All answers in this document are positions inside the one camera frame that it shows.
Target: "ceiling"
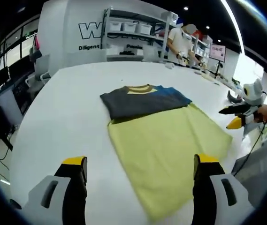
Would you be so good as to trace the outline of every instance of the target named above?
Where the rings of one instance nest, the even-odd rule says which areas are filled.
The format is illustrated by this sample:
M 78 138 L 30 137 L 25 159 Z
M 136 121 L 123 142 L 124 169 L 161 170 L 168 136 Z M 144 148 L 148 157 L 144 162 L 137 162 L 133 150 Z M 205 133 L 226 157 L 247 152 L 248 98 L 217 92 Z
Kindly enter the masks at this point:
M 0 40 L 21 23 L 39 14 L 45 1 L 0 1 Z M 177 13 L 185 23 L 195 24 L 199 30 L 211 36 L 213 40 L 220 39 L 221 44 L 236 52 L 240 51 L 235 27 L 220 0 L 143 1 Z M 239 1 L 243 0 L 227 0 L 241 30 L 245 54 L 267 71 L 267 63 L 257 56 L 258 54 L 267 60 L 267 32 L 257 17 L 253 17 L 238 3 Z M 267 1 L 254 0 L 253 3 L 267 18 Z M 26 6 L 25 10 L 18 13 L 18 10 L 24 6 Z

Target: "white table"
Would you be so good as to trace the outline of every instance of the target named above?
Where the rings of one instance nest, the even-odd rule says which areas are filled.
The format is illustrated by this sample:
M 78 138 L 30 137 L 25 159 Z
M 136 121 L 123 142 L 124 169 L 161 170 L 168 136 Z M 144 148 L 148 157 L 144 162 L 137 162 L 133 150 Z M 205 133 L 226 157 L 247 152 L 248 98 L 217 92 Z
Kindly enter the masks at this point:
M 147 83 L 176 88 L 234 137 L 227 158 L 221 162 L 226 172 L 230 172 L 243 129 L 226 130 L 234 116 L 218 114 L 229 104 L 226 86 L 218 86 L 189 68 L 171 70 L 163 64 L 145 62 L 93 63 L 59 70 L 27 111 L 12 154 L 12 198 L 24 206 L 28 192 L 45 176 L 54 175 L 65 158 L 86 155 L 86 224 L 148 224 L 109 140 L 110 118 L 99 97 L 124 85 Z M 187 224 L 192 215 L 191 200 L 157 224 Z

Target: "white shirt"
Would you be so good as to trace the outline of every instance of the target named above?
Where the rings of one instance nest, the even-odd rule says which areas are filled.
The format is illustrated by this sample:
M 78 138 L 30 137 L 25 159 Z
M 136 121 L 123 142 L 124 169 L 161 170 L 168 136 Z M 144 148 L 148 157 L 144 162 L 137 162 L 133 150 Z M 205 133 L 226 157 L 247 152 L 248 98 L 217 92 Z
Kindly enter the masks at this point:
M 192 48 L 191 37 L 188 37 L 181 28 L 173 28 L 169 32 L 168 38 L 173 41 L 174 48 L 179 52 L 183 52 L 184 57 L 188 58 L 188 52 Z M 171 50 L 168 52 L 168 60 L 185 65 L 183 60 L 178 60 Z

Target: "yellow towel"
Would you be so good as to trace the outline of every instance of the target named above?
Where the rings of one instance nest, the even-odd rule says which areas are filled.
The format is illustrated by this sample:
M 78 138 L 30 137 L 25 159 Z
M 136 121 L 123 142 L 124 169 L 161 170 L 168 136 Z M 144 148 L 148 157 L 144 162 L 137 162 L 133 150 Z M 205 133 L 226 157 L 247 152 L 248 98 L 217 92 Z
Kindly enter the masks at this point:
M 193 103 L 108 125 L 119 160 L 150 219 L 171 215 L 191 199 L 194 155 L 220 159 L 232 137 Z

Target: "computer screen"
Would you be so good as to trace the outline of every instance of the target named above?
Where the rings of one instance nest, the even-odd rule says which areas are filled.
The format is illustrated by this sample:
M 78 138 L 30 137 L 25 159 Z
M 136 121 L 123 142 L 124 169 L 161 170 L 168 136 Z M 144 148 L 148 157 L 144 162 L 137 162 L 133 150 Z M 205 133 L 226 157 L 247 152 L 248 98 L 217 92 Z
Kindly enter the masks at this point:
M 9 80 L 8 67 L 0 70 L 0 86 Z
M 9 75 L 12 80 L 17 80 L 28 73 L 34 72 L 34 63 L 29 56 L 21 58 L 9 67 Z

